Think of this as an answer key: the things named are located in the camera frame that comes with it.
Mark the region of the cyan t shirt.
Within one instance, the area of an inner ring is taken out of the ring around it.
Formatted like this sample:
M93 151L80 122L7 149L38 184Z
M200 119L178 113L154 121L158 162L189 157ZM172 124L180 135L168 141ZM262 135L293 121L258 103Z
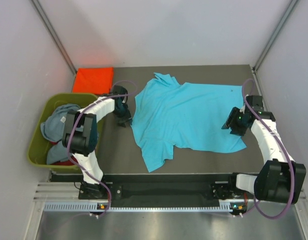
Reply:
M180 84L155 73L135 96L132 131L148 172L173 159L174 148L230 154L246 148L241 137L222 129L233 107L241 108L242 87Z

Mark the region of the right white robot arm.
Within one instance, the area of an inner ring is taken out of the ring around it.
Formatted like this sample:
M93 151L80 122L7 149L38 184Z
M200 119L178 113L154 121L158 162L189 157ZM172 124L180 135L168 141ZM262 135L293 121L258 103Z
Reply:
M231 197L238 198L249 192L261 201L297 203L306 168L296 163L283 149L276 119L272 112L264 110L262 96L246 96L244 106L232 109L222 129L229 129L232 135L240 137L250 130L264 160L264 166L256 176L245 173L232 175L227 185Z

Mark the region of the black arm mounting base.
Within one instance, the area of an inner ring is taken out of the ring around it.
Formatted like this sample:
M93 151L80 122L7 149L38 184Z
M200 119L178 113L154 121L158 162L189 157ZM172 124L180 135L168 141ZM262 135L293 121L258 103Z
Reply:
M69 183L80 200L104 200L112 207L207 207L219 200L254 195L257 200L287 203L290 176L277 171L244 174L108 174L101 183L82 175L54 174L52 182Z

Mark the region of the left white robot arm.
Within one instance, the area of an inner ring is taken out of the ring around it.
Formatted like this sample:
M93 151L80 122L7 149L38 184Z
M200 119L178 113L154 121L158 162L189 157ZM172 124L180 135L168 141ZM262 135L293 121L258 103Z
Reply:
M109 93L98 97L80 110L70 110L66 115L62 144L69 160L83 173L83 189L96 198L111 199L109 188L102 182L104 173L96 157L98 122L113 113L116 125L126 127L132 123L127 101L130 94L121 85L114 85Z

